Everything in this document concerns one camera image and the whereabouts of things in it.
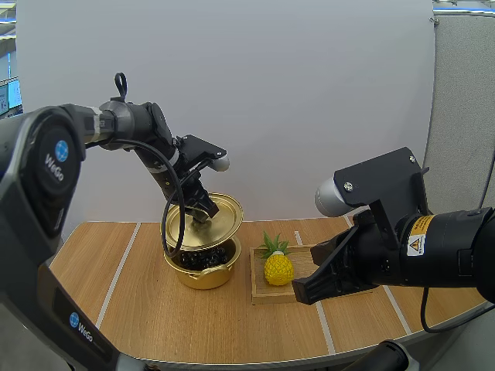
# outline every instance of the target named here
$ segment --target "white backdrop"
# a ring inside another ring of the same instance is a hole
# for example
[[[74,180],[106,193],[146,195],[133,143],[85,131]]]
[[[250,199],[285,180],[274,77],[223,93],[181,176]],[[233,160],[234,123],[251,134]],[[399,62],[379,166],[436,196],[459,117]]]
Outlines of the white backdrop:
[[[128,77],[172,134],[226,148],[203,171],[246,220],[317,217],[339,168],[407,145],[421,160],[433,85],[429,0],[19,1],[25,111],[99,106]],[[137,156],[92,149],[65,236],[85,220],[157,221],[165,200]]]

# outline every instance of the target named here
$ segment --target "computer monitor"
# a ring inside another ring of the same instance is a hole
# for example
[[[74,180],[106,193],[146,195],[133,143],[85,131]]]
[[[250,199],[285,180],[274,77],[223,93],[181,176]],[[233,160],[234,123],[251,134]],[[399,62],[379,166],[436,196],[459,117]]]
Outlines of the computer monitor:
[[[21,100],[21,87],[19,86],[19,80],[14,80],[9,83],[9,109],[20,106]]]
[[[9,88],[6,85],[0,86],[0,114],[9,110]]]

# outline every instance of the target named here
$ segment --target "pineapple leaves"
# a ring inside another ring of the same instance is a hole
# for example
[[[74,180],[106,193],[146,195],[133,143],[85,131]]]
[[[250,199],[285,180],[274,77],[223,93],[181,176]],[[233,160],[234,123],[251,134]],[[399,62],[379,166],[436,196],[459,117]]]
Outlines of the pineapple leaves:
[[[279,242],[279,239],[280,233],[271,240],[266,231],[263,231],[263,241],[265,243],[260,245],[260,247],[266,247],[267,249],[266,253],[263,255],[264,259],[269,258],[275,251],[281,251],[284,255],[290,254],[290,252],[287,251],[288,241]]]
[[[287,251],[287,246],[288,246],[288,241],[284,241],[282,243],[280,243],[280,247],[278,248],[282,253],[284,253],[284,255],[287,255],[288,254],[288,251]]]
[[[273,243],[270,240],[270,237],[268,236],[266,231],[263,231],[263,240],[265,241],[265,245],[268,248],[268,250],[273,253],[275,251],[275,249],[273,248]]]

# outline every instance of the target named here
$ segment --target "wooden table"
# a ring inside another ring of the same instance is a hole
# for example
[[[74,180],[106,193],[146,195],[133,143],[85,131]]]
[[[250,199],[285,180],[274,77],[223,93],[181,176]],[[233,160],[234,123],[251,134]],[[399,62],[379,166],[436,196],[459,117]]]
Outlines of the wooden table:
[[[163,257],[158,223],[83,223],[50,267],[120,351],[143,359],[312,362],[384,339],[421,335],[414,334],[422,329],[420,288],[379,287],[312,306],[251,304],[249,249],[261,244],[263,230],[281,233],[290,244],[314,244],[349,225],[346,217],[244,222],[237,232],[243,250],[234,276],[209,291],[179,282]],[[432,289],[427,321],[443,322],[483,302],[476,289]]]

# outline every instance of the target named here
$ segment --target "wooden tray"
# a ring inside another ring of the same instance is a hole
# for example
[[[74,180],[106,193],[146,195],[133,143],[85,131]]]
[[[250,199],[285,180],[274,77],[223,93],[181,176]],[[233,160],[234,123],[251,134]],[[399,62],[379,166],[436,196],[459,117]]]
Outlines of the wooden tray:
[[[289,258],[294,267],[294,278],[308,277],[318,268],[312,262],[310,248],[313,245],[300,245],[287,247]],[[289,282],[283,286],[274,286],[268,284],[265,279],[265,261],[261,257],[266,249],[263,247],[251,248],[251,302],[253,305],[258,304],[281,304],[295,303],[294,290]],[[373,290],[362,291],[352,295],[366,294]]]

